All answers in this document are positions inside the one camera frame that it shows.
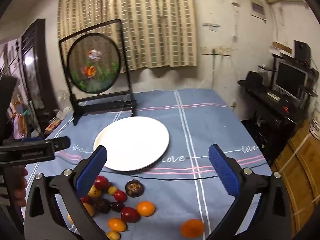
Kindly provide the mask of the person left hand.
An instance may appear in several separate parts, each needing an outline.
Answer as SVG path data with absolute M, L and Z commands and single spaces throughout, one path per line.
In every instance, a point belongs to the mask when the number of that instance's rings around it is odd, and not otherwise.
M 28 175 L 28 171 L 25 169 L 24 166 L 17 166 L 16 167 L 20 177 L 17 180 L 17 184 L 15 186 L 14 196 L 15 196 L 15 204 L 19 207 L 26 207 L 26 188 L 28 186 L 26 176 Z

